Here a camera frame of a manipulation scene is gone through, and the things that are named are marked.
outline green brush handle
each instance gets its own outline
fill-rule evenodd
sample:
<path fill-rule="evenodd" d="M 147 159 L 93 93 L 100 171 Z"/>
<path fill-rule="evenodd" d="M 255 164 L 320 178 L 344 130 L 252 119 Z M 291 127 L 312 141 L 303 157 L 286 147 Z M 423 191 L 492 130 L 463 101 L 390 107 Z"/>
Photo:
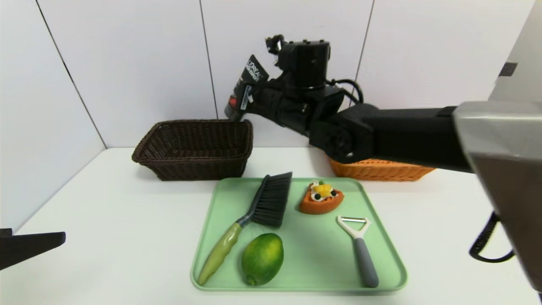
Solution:
<path fill-rule="evenodd" d="M 220 237 L 218 243 L 212 248 L 211 254 L 209 254 L 209 257 L 203 266 L 202 273 L 199 274 L 199 285 L 203 286 L 203 284 L 205 284 L 222 265 L 224 259 L 230 253 L 231 248 L 237 243 L 237 237 L 239 237 L 242 229 L 243 228 L 238 223 L 234 223 L 231 225 L 230 229 Z"/>

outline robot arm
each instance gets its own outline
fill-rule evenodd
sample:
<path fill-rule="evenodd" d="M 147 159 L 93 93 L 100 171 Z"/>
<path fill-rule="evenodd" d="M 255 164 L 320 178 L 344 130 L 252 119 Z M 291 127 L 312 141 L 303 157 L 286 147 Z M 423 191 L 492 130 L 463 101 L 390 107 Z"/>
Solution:
<path fill-rule="evenodd" d="M 381 110 L 364 104 L 359 88 L 356 99 L 326 81 L 329 42 L 277 35 L 266 44 L 283 72 L 267 81 L 251 57 L 226 106 L 230 119 L 266 117 L 341 163 L 378 158 L 476 173 L 495 209 L 491 219 L 502 222 L 531 285 L 542 292 L 542 103 Z M 338 112 L 345 96 L 356 104 Z M 473 249 L 487 238 L 481 235 Z"/>

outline tile grout line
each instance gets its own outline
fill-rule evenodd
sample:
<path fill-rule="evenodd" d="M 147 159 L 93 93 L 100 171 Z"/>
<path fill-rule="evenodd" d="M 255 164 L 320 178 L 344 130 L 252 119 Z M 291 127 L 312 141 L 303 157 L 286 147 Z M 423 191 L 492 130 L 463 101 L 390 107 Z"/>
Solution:
<path fill-rule="evenodd" d="M 371 17 L 372 17 L 372 11 L 374 8 L 375 8 L 375 0 L 372 1 L 371 12 L 369 13 L 369 20 L 367 21 L 367 31 L 365 31 L 365 37 L 363 38 L 362 52 L 361 54 L 359 54 L 358 69 L 356 70 L 356 78 L 354 78 L 355 82 L 358 82 L 359 68 L 362 66 L 363 51 L 365 50 L 365 43 L 367 42 L 367 36 L 369 35 L 369 27 L 371 27 Z"/>
<path fill-rule="evenodd" d="M 40 6 L 40 4 L 39 4 L 39 2 L 37 0 L 35 0 L 35 1 L 36 1 L 36 5 L 37 5 L 38 10 L 40 10 L 40 14 L 41 14 L 41 17 L 43 19 L 43 22 L 45 23 L 45 27 L 47 28 L 47 31 L 49 32 L 49 36 L 51 36 L 51 40 L 53 41 L 53 44 L 55 45 L 56 52 L 59 54 L 60 60 L 62 61 L 62 64 L 64 65 L 64 69 L 66 69 L 66 72 L 68 73 L 68 76 L 69 76 L 70 80 L 72 81 L 73 87 L 75 88 L 75 92 L 77 92 L 77 95 L 79 96 L 79 100 L 83 104 L 83 107 L 85 108 L 85 111 L 87 112 L 88 117 L 91 119 L 92 125 L 94 126 L 94 129 L 96 130 L 96 133 L 98 133 L 98 136 L 100 137 L 100 140 L 104 144 L 104 147 L 107 149 L 107 145 L 105 144 L 104 138 L 101 136 L 100 131 L 98 130 L 98 127 L 96 127 L 96 123 L 94 122 L 94 119 L 92 118 L 91 113 L 88 111 L 87 105 L 85 104 L 85 102 L 83 101 L 83 98 L 81 97 L 81 94 L 79 93 L 79 89 L 77 89 L 77 86 L 75 85 L 75 82 L 73 81 L 73 77 L 72 77 L 72 75 L 70 74 L 70 72 L 68 70 L 68 66 L 66 66 L 66 62 L 64 62 L 64 58 L 62 57 L 62 54 L 60 54 L 59 47 L 56 45 L 56 41 L 55 41 L 55 39 L 53 37 L 53 33 L 51 33 L 51 29 L 49 28 L 49 25 L 47 24 L 47 20 L 45 20 L 45 16 L 43 15 L 43 11 L 41 10 L 41 6 Z"/>
<path fill-rule="evenodd" d="M 215 113 L 216 113 L 216 119 L 218 119 L 218 107 L 216 106 L 215 83 L 212 80 L 211 56 L 209 55 L 209 45 L 207 43 L 207 32 L 205 31 L 205 20 L 203 19 L 202 0 L 199 0 L 199 11 L 202 14 L 203 37 L 205 38 L 205 48 L 207 50 L 207 62 L 209 63 L 209 74 L 211 75 L 212 98 L 215 100 Z"/>

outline green tray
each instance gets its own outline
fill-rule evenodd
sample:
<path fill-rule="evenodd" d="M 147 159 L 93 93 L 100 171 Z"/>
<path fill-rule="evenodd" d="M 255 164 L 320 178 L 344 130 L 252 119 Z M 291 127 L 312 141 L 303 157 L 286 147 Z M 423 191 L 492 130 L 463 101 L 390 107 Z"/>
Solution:
<path fill-rule="evenodd" d="M 247 225 L 222 266 L 204 286 L 197 283 L 207 256 L 222 234 L 239 217 L 246 214 L 261 179 L 228 178 L 220 181 L 212 196 L 207 219 L 199 240 L 191 270 L 192 283 L 208 291 L 371 291 L 384 292 L 403 288 L 407 283 L 405 269 L 375 209 L 358 181 L 349 178 L 325 178 L 345 194 L 343 203 L 330 213 L 307 215 L 298 211 L 309 178 L 293 178 L 282 226 L 278 230 L 256 223 Z M 365 242 L 375 264 L 380 284 L 364 287 L 354 253 L 352 238 L 337 224 L 337 216 L 372 221 Z M 361 224 L 348 223 L 355 229 Z M 252 287 L 245 284 L 241 271 L 241 254 L 257 236 L 274 232 L 282 238 L 284 262 L 269 283 Z"/>

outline peeler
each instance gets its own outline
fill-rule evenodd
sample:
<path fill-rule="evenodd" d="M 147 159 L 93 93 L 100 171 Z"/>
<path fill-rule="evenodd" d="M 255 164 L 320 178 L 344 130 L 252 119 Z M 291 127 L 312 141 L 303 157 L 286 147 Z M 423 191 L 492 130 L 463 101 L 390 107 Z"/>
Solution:
<path fill-rule="evenodd" d="M 345 224 L 345 221 L 364 223 L 364 225 L 361 230 L 357 231 Z M 367 229 L 371 225 L 371 221 L 368 218 L 337 216 L 337 223 L 354 239 L 354 248 L 356 250 L 359 271 L 362 274 L 362 280 L 367 286 L 375 288 L 378 286 L 378 275 L 376 273 L 375 264 L 373 264 L 371 255 L 369 254 L 369 249 L 363 239 L 365 232 L 367 232 Z"/>

